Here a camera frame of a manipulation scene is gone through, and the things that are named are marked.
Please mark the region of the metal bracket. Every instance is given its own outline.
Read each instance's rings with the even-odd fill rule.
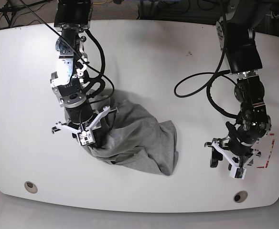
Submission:
[[[59,130],[65,130],[67,132],[70,132],[72,134],[75,134],[77,136],[77,140],[81,146],[86,146],[95,143],[95,137],[93,134],[93,130],[100,128],[100,120],[103,117],[106,117],[109,113],[111,112],[116,112],[118,111],[117,108],[110,110],[109,106],[105,106],[103,108],[103,111],[100,112],[96,118],[91,122],[89,126],[85,128],[84,131],[81,131],[79,129],[74,129],[70,126],[67,126],[66,123],[62,124],[61,122],[56,123],[56,126],[52,128],[52,133],[54,134],[55,132]]]
[[[83,43],[84,42],[86,42],[86,37],[85,36],[82,36],[81,38],[80,38],[80,42],[79,42],[79,51],[80,51],[80,53],[82,54],[82,58],[83,58],[83,60],[85,61],[85,62],[87,62],[87,54],[86,54],[86,52],[84,51],[84,46],[83,46]],[[83,63],[83,61],[82,60],[78,60],[78,62],[79,63],[81,63],[82,65],[83,65],[83,68],[82,69],[76,69],[76,71],[77,71],[77,75],[78,75],[78,78],[83,78],[83,76],[84,76],[84,71],[86,71],[86,69],[87,69],[87,65],[85,64],[85,63]]]
[[[217,150],[220,154],[222,154],[227,161],[231,164],[231,170],[230,170],[230,177],[232,178],[241,178],[244,179],[246,175],[246,167],[251,164],[251,161],[253,160],[253,157],[259,153],[258,150],[253,149],[252,151],[252,156],[247,159],[247,161],[244,163],[243,167],[239,167],[239,163],[235,162],[233,160],[236,155],[234,155],[231,151],[229,150],[224,150],[219,146],[219,142],[213,141],[212,142],[212,147]]]

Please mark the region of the white table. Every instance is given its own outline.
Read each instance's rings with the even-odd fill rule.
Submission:
[[[43,25],[0,31],[0,191],[42,202],[81,208],[134,212],[200,212],[254,208],[279,198],[279,38],[257,34],[264,68],[259,71],[276,143],[268,168],[251,167],[245,180],[228,175],[228,163],[209,168],[213,137],[227,135],[227,119],[208,103],[205,92],[176,98],[182,78],[213,71],[221,52],[209,25],[166,21],[93,21],[91,31],[106,55],[106,75],[118,92],[143,105],[159,122],[171,119],[178,132],[179,162],[171,177],[110,166],[86,153],[68,133],[51,134],[64,120],[50,88],[55,71],[56,35]],[[100,57],[85,45],[92,66]],[[205,83],[197,77],[179,89],[187,93]],[[236,113],[233,85],[219,79],[213,98]],[[24,183],[38,187],[27,192]],[[233,196],[245,190],[247,200]]]

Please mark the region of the white tabletop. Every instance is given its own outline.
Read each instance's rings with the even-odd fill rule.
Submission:
[[[0,229],[274,229],[279,201],[263,208],[153,214],[72,208],[0,193]]]
[[[209,168],[211,150],[204,148],[213,137],[227,135],[227,119],[212,108],[205,92],[187,99],[173,94],[182,78],[217,66],[221,52],[215,27],[166,21],[93,21],[91,32],[105,51],[106,75],[120,94],[143,105],[159,122],[172,120],[175,124],[180,155],[174,174],[166,177],[110,166],[91,157],[70,134],[51,134],[51,127],[64,120],[64,110],[49,83],[58,58],[54,49],[57,37],[38,25],[0,31],[2,193],[59,205],[136,212],[253,208],[278,199],[279,38],[263,34],[256,38],[264,66],[259,74],[276,134],[272,156],[268,168],[251,167],[245,180],[238,180],[228,175],[226,161]],[[92,66],[100,68],[92,42],[86,42],[85,50]],[[179,92],[193,91],[207,79],[194,78]],[[229,81],[219,79],[212,93],[220,106],[237,114],[239,102],[233,88]],[[25,190],[26,181],[37,185],[36,194]],[[237,204],[233,196],[241,190],[249,196]]]

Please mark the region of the crumpled fabric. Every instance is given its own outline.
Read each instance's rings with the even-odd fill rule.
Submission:
[[[115,101],[111,98],[92,107],[102,110],[105,105],[117,107],[118,112],[101,120],[102,128],[94,130],[96,143],[83,148],[110,165],[172,175],[179,157],[173,123],[158,123],[145,108],[129,100]]]

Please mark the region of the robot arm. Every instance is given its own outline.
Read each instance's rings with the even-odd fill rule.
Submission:
[[[229,161],[233,178],[244,178],[246,167],[258,152],[251,147],[271,129],[271,120],[264,103],[265,90],[257,71],[262,63],[255,45],[254,27],[265,16],[272,2],[258,0],[241,0],[234,13],[226,23],[220,20],[217,33],[221,48],[224,48],[224,31],[227,34],[225,62],[231,73],[238,76],[235,97],[241,103],[240,113],[235,125],[227,122],[228,136],[213,139],[205,146],[212,147],[210,167],[217,167],[223,156]]]
[[[89,98],[101,93],[105,88],[105,82],[101,78],[105,71],[105,57],[98,41],[89,32],[93,2],[91,0],[59,0],[58,10],[54,26],[62,32],[62,37],[73,49],[71,49],[61,37],[57,40],[55,48],[59,53],[57,71],[52,74],[51,87],[56,95],[59,105],[64,107],[69,119],[67,123],[56,123],[52,133],[66,130],[76,136],[81,146],[95,143],[93,130],[101,127],[100,119],[110,111],[104,107],[99,113],[91,107]],[[89,38],[97,45],[101,55],[101,71],[99,76],[90,78],[87,72],[87,54],[84,52],[85,36],[79,36],[86,32]],[[87,94],[96,83],[99,88],[91,94]]]

